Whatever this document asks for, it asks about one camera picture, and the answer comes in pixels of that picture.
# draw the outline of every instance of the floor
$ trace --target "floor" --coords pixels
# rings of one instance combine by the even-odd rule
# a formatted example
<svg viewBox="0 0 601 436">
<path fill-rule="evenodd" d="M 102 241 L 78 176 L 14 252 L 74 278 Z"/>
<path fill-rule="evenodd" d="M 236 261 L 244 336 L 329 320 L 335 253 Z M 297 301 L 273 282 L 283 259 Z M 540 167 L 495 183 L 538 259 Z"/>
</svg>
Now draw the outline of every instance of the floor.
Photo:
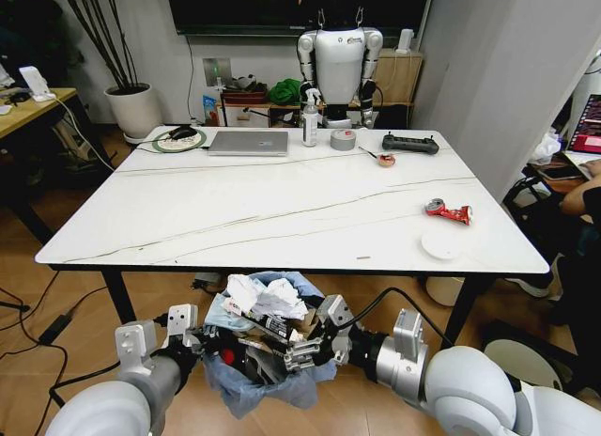
<svg viewBox="0 0 601 436">
<path fill-rule="evenodd" d="M 103 142 L 109 153 L 117 151 L 116 164 L 129 154 L 117 131 L 107 132 Z M 92 193 L 93 190 L 50 190 L 34 198 L 33 206 L 49 226 L 58 229 Z M 0 287 L 16 293 L 26 303 L 34 304 L 54 273 L 34 262 L 39 243 L 6 208 L 0 208 L 0 230 Z M 308 276 L 325 294 L 344 293 L 354 311 L 363 308 L 384 288 L 398 286 L 414 297 L 437 325 L 444 327 L 450 314 L 450 308 L 433 302 L 412 278 Z M 210 297 L 190 289 L 191 274 L 126 273 L 124 277 L 139 319 L 152 319 L 171 304 L 198 304 L 201 316 L 208 309 Z M 60 273 L 39 310 L 26 321 L 25 327 L 32 335 L 39 336 L 79 297 L 102 286 L 99 273 Z M 390 296 L 364 320 L 364 324 L 373 331 L 390 332 L 399 309 L 406 305 L 404 299 Z M 493 319 L 503 319 L 560 347 L 574 350 L 567 327 L 547 324 L 548 312 L 545 301 L 535 300 L 518 287 L 498 281 L 493 289 L 477 300 L 459 343 L 480 347 L 482 326 Z M 15 311 L 0 308 L 0 327 L 17 321 L 17 317 Z M 100 369 L 116 360 L 113 334 L 118 324 L 106 290 L 91 295 L 83 302 L 73 322 L 55 341 L 69 352 L 65 379 Z M 433 354 L 438 350 L 439 340 L 430 328 L 425 327 L 424 331 Z M 30 345 L 19 326 L 0 332 L 0 353 Z M 61 363 L 60 351 L 46 347 L 5 356 L 0 361 L 0 431 L 7 436 L 34 433 L 48 398 L 48 388 L 54 382 Z M 111 378 L 113 375 L 109 373 L 93 381 L 66 387 L 62 395 L 64 398 L 72 397 L 94 382 Z M 310 410 L 298 410 L 268 398 L 244 419 L 237 420 L 222 404 L 219 394 L 207 386 L 200 366 L 169 408 L 164 434 L 443 434 L 434 419 L 410 408 L 385 387 L 369 382 L 355 367 L 341 368 L 335 381 L 321 383 L 317 389 L 319 401 Z M 53 404 L 46 425 L 57 410 Z"/>
</svg>

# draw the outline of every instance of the spray bottle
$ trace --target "spray bottle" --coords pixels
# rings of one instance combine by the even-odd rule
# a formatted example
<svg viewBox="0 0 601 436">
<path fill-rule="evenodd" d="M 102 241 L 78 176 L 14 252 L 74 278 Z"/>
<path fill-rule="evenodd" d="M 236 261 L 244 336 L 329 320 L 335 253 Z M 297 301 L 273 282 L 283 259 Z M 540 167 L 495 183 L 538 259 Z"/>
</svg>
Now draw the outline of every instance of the spray bottle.
<svg viewBox="0 0 601 436">
<path fill-rule="evenodd" d="M 321 96 L 316 88 L 307 91 L 307 105 L 302 111 L 302 143 L 306 147 L 314 147 L 317 144 L 317 106 Z"/>
</svg>

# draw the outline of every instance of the television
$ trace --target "television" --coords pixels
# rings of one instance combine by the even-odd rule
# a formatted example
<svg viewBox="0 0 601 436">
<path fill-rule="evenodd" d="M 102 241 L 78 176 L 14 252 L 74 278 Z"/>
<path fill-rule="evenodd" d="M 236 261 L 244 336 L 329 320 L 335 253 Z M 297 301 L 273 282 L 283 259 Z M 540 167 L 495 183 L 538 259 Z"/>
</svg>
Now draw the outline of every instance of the television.
<svg viewBox="0 0 601 436">
<path fill-rule="evenodd" d="M 363 7 L 362 26 L 398 38 L 404 28 L 417 34 L 428 0 L 169 0 L 180 35 L 297 37 L 317 29 L 317 11 L 326 22 L 334 16 L 355 24 Z"/>
</svg>

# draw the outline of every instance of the remote controller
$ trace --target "remote controller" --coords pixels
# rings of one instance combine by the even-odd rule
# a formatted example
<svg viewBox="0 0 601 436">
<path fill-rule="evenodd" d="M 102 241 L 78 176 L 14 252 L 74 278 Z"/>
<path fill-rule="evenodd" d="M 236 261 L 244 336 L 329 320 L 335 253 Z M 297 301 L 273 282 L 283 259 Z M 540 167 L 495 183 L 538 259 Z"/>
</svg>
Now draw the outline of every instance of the remote controller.
<svg viewBox="0 0 601 436">
<path fill-rule="evenodd" d="M 406 138 L 395 137 L 390 131 L 382 139 L 383 149 L 403 149 L 406 151 L 425 152 L 427 154 L 436 154 L 439 152 L 439 146 L 430 138 Z"/>
</svg>

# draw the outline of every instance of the green cloth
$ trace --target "green cloth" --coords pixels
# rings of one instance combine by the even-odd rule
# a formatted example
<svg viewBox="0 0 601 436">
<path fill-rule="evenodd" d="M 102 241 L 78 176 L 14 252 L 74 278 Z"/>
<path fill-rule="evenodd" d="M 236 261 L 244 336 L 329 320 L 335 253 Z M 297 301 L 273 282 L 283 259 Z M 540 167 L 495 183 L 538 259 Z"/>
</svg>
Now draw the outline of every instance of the green cloth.
<svg viewBox="0 0 601 436">
<path fill-rule="evenodd" d="M 270 90 L 268 98 L 274 104 L 296 104 L 301 100 L 301 93 L 299 88 L 301 81 L 296 79 L 284 79 L 282 82 L 278 82 L 274 88 Z"/>
</svg>

